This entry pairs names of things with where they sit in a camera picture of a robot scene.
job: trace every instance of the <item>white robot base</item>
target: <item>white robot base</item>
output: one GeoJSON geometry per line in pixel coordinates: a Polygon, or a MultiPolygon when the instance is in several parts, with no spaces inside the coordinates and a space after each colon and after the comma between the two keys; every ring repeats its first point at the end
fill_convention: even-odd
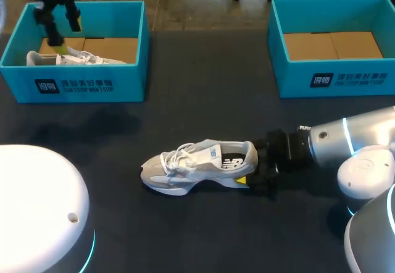
{"type": "Polygon", "coordinates": [[[354,215],[363,205],[394,183],[395,160],[389,146],[366,146],[338,170],[338,183],[348,211],[354,215]]]}
{"type": "Polygon", "coordinates": [[[87,270],[96,240],[88,190],[60,154],[0,146],[0,216],[0,272],[87,270]]]}
{"type": "Polygon", "coordinates": [[[371,200],[348,222],[344,249],[352,273],[395,272],[394,188],[371,200]]]}

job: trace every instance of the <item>printed logo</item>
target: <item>printed logo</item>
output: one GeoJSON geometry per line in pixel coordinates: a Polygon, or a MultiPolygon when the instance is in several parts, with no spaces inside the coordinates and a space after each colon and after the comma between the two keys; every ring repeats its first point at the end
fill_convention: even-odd
{"type": "Polygon", "coordinates": [[[241,165],[243,163],[243,159],[225,159],[222,168],[224,169],[230,169],[230,168],[235,168],[241,165]]]}
{"type": "Polygon", "coordinates": [[[311,127],[309,127],[309,126],[298,126],[297,129],[298,129],[298,130],[306,130],[306,131],[309,131],[309,130],[311,129],[311,127]]]}
{"type": "Polygon", "coordinates": [[[333,73],[315,73],[311,79],[311,88],[327,88],[331,85],[333,73]]]}
{"type": "Polygon", "coordinates": [[[35,80],[38,91],[41,94],[59,94],[55,80],[35,80]]]}

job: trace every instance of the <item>shoe upper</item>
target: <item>shoe upper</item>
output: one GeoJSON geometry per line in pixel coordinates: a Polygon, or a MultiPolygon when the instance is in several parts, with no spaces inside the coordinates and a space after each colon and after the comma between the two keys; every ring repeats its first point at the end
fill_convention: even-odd
{"type": "Polygon", "coordinates": [[[26,56],[27,66],[45,66],[45,65],[110,65],[126,64],[122,61],[101,58],[90,52],[77,51],[67,48],[69,55],[41,55],[35,51],[30,51],[26,56]]]}
{"type": "Polygon", "coordinates": [[[158,188],[178,188],[207,179],[237,179],[254,171],[257,164],[257,151],[250,141],[204,140],[150,158],[142,165],[141,179],[158,188]],[[224,162],[226,154],[245,155],[245,158],[239,163],[228,159],[224,162]]]}

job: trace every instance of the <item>new balance logo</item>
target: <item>new balance logo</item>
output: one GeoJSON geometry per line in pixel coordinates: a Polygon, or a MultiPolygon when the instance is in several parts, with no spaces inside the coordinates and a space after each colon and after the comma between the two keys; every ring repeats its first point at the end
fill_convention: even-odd
{"type": "Polygon", "coordinates": [[[222,163],[222,168],[224,169],[230,169],[230,168],[235,168],[241,165],[243,163],[243,159],[225,159],[224,162],[222,163]]]}

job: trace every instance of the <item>sneaker toe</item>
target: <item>sneaker toe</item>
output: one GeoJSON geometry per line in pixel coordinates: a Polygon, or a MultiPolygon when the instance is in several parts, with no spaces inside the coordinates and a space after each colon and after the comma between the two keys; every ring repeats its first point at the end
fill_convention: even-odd
{"type": "Polygon", "coordinates": [[[141,168],[142,171],[140,177],[146,185],[152,185],[155,187],[167,187],[167,185],[164,183],[152,181],[152,178],[155,176],[166,176],[166,173],[163,171],[162,164],[160,163],[160,156],[150,158],[141,166],[141,168]]]}

